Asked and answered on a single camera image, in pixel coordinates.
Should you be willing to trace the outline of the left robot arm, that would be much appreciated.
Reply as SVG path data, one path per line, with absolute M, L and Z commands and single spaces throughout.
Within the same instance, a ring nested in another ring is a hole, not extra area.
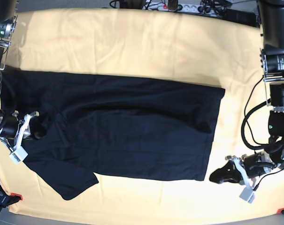
M 270 90 L 270 98 L 245 113 L 241 125 L 241 138 L 254 154 L 242 157 L 228 156 L 228 163 L 210 175 L 209 180 L 217 184 L 239 183 L 255 191 L 257 184 L 249 180 L 265 178 L 273 169 L 284 170 L 284 0 L 259 0 L 263 49 L 261 63 L 262 81 Z M 250 116 L 264 106 L 271 106 L 269 112 L 268 143 L 251 145 L 245 136 L 245 127 Z

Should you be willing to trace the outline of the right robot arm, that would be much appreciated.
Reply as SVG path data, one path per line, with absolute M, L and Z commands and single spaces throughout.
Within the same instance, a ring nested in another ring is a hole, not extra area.
M 27 114 L 20 119 L 16 110 L 15 93 L 2 75 L 16 26 L 17 4 L 17 0 L 0 0 L 0 94 L 2 85 L 5 84 L 12 97 L 12 105 L 8 109 L 0 109 L 0 140 L 12 153 L 21 150 L 22 140 L 37 139 L 40 136 L 37 123 L 39 112 Z

